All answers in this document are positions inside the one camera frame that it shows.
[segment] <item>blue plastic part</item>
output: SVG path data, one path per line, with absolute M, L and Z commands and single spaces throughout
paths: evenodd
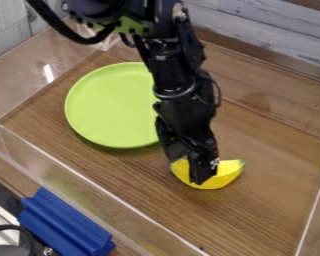
M 106 256 L 115 248 L 112 234 L 45 188 L 23 199 L 19 221 L 64 256 Z

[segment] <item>lime green plate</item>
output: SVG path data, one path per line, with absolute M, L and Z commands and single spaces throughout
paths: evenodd
M 152 86 L 151 73 L 142 63 L 111 65 L 84 76 L 65 101 L 67 119 L 76 132 L 112 148 L 156 143 Z

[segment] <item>yellow object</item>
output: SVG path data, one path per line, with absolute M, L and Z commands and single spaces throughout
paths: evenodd
M 226 160 L 219 162 L 218 175 L 211 177 L 202 185 L 190 181 L 190 164 L 187 159 L 179 159 L 171 164 L 176 177 L 192 188 L 218 189 L 226 187 L 242 174 L 246 167 L 243 160 Z

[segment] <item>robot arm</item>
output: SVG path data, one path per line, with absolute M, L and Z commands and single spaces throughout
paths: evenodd
M 200 69 L 206 59 L 180 0 L 65 0 L 63 7 L 79 22 L 100 27 L 82 38 L 41 0 L 28 0 L 55 29 L 79 43 L 98 43 L 112 31 L 134 45 L 154 75 L 156 130 L 171 163 L 186 159 L 190 182 L 202 185 L 216 176 L 218 144 L 210 128 L 216 114 L 214 80 Z M 130 34 L 134 42 L 127 42 Z

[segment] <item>wooden table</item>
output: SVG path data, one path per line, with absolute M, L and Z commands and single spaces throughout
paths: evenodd
M 236 74 L 240 70 L 227 53 L 224 66 Z M 219 56 L 210 56 L 214 63 Z M 236 61 L 242 58 L 250 73 L 259 67 L 274 68 L 244 56 Z M 222 158 L 244 159 L 247 170 L 227 188 L 194 190 L 171 174 L 159 145 L 138 150 L 99 147 L 75 133 L 65 120 L 64 99 L 76 81 L 126 59 L 134 55 L 120 46 L 112 54 L 96 52 L 1 124 L 208 254 L 294 255 L 320 186 L 320 138 L 224 101 L 212 122 Z M 297 81 L 305 79 L 291 76 Z

